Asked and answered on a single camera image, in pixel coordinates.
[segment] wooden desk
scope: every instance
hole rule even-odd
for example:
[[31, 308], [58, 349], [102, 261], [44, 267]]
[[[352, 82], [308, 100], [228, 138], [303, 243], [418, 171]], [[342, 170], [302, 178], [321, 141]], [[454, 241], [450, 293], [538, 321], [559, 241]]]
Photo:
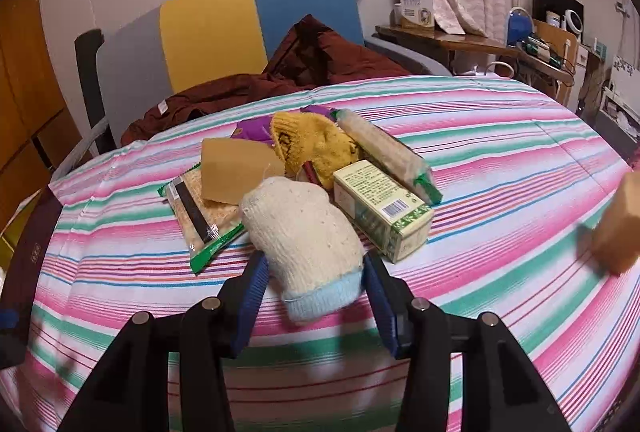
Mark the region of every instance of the wooden desk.
[[473, 34], [447, 34], [443, 31], [418, 31], [392, 26], [376, 26], [376, 32], [383, 38], [395, 38], [399, 45], [404, 46], [403, 40], [426, 44], [435, 49], [449, 51], [449, 63], [453, 60], [452, 52], [457, 50], [465, 52], [480, 52], [482, 54], [495, 54], [517, 58], [520, 51], [516, 47], [505, 47], [497, 40], [475, 36]]

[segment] tablecloth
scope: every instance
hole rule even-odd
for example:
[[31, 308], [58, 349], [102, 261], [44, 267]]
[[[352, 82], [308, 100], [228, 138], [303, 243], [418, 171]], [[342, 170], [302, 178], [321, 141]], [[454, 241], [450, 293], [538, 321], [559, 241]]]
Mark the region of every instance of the tablecloth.
[[[209, 115], [134, 142], [52, 185], [64, 205], [47, 250], [23, 365], [0, 391], [30, 431], [55, 430], [118, 330], [214, 295], [252, 246], [234, 242], [199, 276], [158, 186], [236, 122], [308, 104], [351, 108], [433, 167], [444, 194], [430, 241], [397, 265], [415, 295], [445, 311], [498, 313], [532, 358], [574, 431], [592, 430], [638, 350], [640, 267], [601, 272], [590, 229], [628, 166], [593, 130], [509, 80], [409, 77], [320, 88]], [[178, 357], [170, 425], [181, 430]], [[380, 344], [366, 297], [319, 322], [290, 324], [268, 288], [249, 346], [225, 364], [239, 431], [392, 430], [407, 361]], [[452, 358], [448, 428], [460, 428], [462, 361]]]

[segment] plastic food package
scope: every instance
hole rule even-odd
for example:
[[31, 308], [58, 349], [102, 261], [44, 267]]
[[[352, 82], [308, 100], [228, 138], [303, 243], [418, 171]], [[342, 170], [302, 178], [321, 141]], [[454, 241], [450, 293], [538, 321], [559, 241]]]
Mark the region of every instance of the plastic food package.
[[335, 116], [338, 126], [362, 147], [369, 161], [428, 205], [441, 203], [442, 194], [436, 187], [431, 167], [411, 148], [351, 110], [338, 110]]
[[199, 273], [211, 258], [244, 231], [239, 208], [202, 198], [200, 164], [163, 185], [191, 256], [191, 271]]

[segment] green and cream box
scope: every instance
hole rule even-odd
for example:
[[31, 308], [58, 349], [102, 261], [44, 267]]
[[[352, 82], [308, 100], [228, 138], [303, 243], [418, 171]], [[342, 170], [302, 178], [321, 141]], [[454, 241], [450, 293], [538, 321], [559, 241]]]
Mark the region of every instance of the green and cream box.
[[334, 172], [334, 200], [391, 262], [429, 237], [433, 210], [369, 161]]

